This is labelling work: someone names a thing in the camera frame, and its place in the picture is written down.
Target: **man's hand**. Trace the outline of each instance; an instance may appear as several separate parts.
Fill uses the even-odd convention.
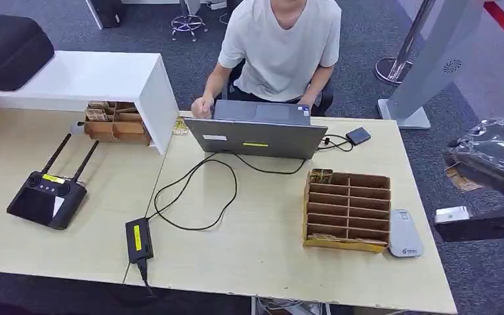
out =
[[[197,98],[194,103],[192,103],[192,115],[196,118],[211,118],[211,107],[213,102],[213,97],[208,94]]]
[[[298,102],[300,105],[306,105],[310,109],[312,109],[312,106],[314,105],[314,102],[316,101],[316,95],[303,95],[301,100]]]

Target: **power adapter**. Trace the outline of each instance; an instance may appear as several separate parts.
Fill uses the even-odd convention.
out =
[[[148,219],[141,218],[127,222],[125,227],[127,229],[127,246],[130,263],[135,264],[139,260],[152,258],[154,250],[152,249]]]
[[[148,259],[154,256],[152,236],[150,235],[150,222],[147,218],[141,218],[127,222],[125,227],[127,230],[129,262],[138,266],[142,281],[144,281],[151,297],[156,297],[148,284]]]

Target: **plastic bag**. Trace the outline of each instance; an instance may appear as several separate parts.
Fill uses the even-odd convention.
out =
[[[459,174],[504,194],[504,119],[486,119],[450,144],[446,163]]]

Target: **desk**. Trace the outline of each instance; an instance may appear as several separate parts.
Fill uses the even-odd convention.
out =
[[[144,215],[157,187],[183,176],[205,154],[192,135],[173,136],[162,159],[153,148],[101,143],[82,174],[89,195],[69,228],[51,230],[5,211],[30,172],[41,169],[81,113],[0,109],[0,272],[142,285],[128,263],[127,221]],[[239,193],[221,224],[208,232],[151,222],[155,257],[150,285],[189,291],[259,295],[342,305],[456,313],[449,285],[393,121],[314,118],[330,133],[363,126],[372,139],[349,153],[318,152],[295,175],[258,173],[234,156],[229,163]],[[51,169],[73,174],[91,147],[73,136]],[[263,169],[292,170],[299,161],[243,157]],[[314,167],[391,178],[392,206],[409,209],[425,254],[396,259],[388,253],[302,247],[306,173]],[[180,186],[159,200],[166,204]],[[208,163],[166,215],[184,226],[203,226],[232,197],[228,169]],[[87,257],[94,257],[89,262]]]
[[[88,197],[64,231],[6,212],[27,176],[43,168],[81,117],[0,109],[0,272],[122,283],[125,223],[148,206],[162,163],[155,148],[100,143],[81,176]],[[72,176],[92,143],[86,135],[73,136],[50,173]]]
[[[234,156],[218,154],[215,158],[229,163],[237,175],[236,200],[221,224],[208,232],[178,230],[159,218],[151,221],[155,257],[148,261],[150,285],[455,314],[396,123],[339,118],[313,118],[312,123],[327,125],[329,133],[338,135],[363,126],[372,139],[349,153],[318,152],[290,176],[259,173]],[[192,135],[173,136],[157,188],[183,176],[204,156]],[[300,163],[271,157],[243,158],[262,169],[278,171],[293,170]],[[387,252],[302,247],[303,189],[308,170],[315,167],[390,177],[392,208],[410,211],[425,254],[416,259],[397,259]],[[183,226],[208,225],[232,197],[233,185],[228,169],[206,164],[165,214]],[[159,204],[172,200],[180,187],[164,192]],[[142,285],[136,266],[129,267],[125,283]]]

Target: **white device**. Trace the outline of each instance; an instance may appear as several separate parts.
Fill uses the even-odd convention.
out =
[[[395,257],[418,257],[424,247],[408,211],[390,212],[389,252]]]

